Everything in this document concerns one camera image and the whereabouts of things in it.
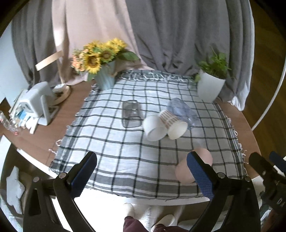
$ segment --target shoe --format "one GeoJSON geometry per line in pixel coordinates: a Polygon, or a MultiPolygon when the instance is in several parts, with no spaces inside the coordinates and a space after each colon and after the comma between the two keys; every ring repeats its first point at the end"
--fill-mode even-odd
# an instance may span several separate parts
{"type": "Polygon", "coordinates": [[[163,217],[160,221],[158,221],[155,225],[152,226],[151,232],[153,232],[155,227],[159,224],[163,224],[164,226],[172,226],[174,222],[175,222],[175,216],[172,214],[168,214],[165,217],[163,217]]]}
{"type": "Polygon", "coordinates": [[[135,210],[132,204],[130,203],[125,203],[123,205],[123,213],[125,217],[135,217],[135,210]]]}

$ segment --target white wall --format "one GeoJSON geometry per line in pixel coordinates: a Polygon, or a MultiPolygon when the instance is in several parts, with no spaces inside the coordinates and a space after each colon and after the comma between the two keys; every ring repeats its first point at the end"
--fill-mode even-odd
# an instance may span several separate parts
{"type": "Polygon", "coordinates": [[[21,90],[27,87],[28,82],[15,57],[10,23],[0,38],[0,102],[5,96],[12,105],[21,90]]]}

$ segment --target checkered cloth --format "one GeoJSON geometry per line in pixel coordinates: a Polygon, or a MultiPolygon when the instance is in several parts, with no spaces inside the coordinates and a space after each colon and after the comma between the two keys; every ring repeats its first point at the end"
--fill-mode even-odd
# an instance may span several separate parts
{"type": "Polygon", "coordinates": [[[196,183],[180,184],[176,165],[193,148],[207,148],[213,169],[231,178],[243,178],[242,154],[229,120],[216,103],[206,103],[196,94],[190,78],[159,71],[125,71],[114,87],[96,86],[85,99],[76,119],[67,129],[51,170],[68,172],[88,151],[98,164],[87,186],[107,193],[142,199],[174,199],[202,196],[196,183]],[[124,128],[122,102],[137,100],[141,113],[166,109],[172,98],[182,99],[199,116],[200,123],[177,140],[168,137],[150,142],[142,127],[124,128]]]}

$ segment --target beige curtain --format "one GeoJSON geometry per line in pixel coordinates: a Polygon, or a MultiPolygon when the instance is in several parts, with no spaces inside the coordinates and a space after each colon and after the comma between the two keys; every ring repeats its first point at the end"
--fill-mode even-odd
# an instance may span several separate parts
{"type": "Polygon", "coordinates": [[[93,40],[105,42],[119,38],[128,44],[128,50],[139,56],[137,62],[118,61],[116,72],[153,70],[139,55],[125,0],[53,0],[52,20],[56,49],[64,54],[58,62],[60,75],[69,85],[87,79],[87,76],[72,75],[69,58],[73,49],[82,49],[93,40]]]}

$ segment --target white paper cup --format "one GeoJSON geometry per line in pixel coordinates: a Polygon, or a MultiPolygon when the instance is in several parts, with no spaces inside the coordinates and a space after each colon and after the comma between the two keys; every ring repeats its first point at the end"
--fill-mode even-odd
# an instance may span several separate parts
{"type": "Polygon", "coordinates": [[[173,115],[168,110],[163,110],[159,115],[160,119],[168,130],[168,136],[170,139],[180,138],[187,130],[188,124],[180,120],[176,115],[173,115]]]}
{"type": "Polygon", "coordinates": [[[147,116],[143,121],[143,129],[149,141],[158,141],[167,134],[167,128],[157,115],[147,116]]]}

